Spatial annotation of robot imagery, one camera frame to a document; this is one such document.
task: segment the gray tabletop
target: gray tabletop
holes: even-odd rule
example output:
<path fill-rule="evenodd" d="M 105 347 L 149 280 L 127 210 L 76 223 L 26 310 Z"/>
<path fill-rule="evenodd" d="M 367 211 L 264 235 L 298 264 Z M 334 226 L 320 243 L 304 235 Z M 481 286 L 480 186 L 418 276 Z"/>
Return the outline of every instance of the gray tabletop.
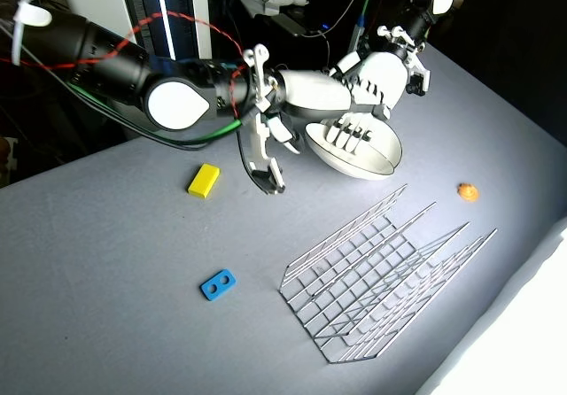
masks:
<path fill-rule="evenodd" d="M 267 197 L 234 139 L 139 139 L 0 190 L 0 393 L 413 393 L 567 208 L 567 150 L 433 48 L 423 62 L 431 91 L 394 111 L 404 157 L 382 182 L 277 149 L 288 189 Z M 207 200 L 185 191 L 203 162 L 222 170 Z M 438 202 L 414 244 L 499 233 L 384 355 L 328 365 L 277 292 L 285 266 L 404 183 L 394 221 Z M 223 268 L 237 286 L 208 302 Z"/>

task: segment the orange object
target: orange object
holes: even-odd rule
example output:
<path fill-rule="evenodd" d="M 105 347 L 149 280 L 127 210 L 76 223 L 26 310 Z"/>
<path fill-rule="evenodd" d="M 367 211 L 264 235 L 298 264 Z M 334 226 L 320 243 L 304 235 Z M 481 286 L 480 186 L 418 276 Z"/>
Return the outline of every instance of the orange object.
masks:
<path fill-rule="evenodd" d="M 478 200 L 478 189 L 472 184 L 460 184 L 459 196 L 468 202 L 476 202 Z"/>

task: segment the yellow block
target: yellow block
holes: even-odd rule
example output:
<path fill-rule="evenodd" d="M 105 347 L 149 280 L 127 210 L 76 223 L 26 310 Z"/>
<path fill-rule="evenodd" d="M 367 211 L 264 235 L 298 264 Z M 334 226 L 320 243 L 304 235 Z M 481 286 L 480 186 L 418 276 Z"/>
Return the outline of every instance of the yellow block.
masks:
<path fill-rule="evenodd" d="M 204 163 L 198 170 L 197 176 L 187 189 L 187 192 L 198 198 L 206 198 L 220 174 L 220 168 Z"/>

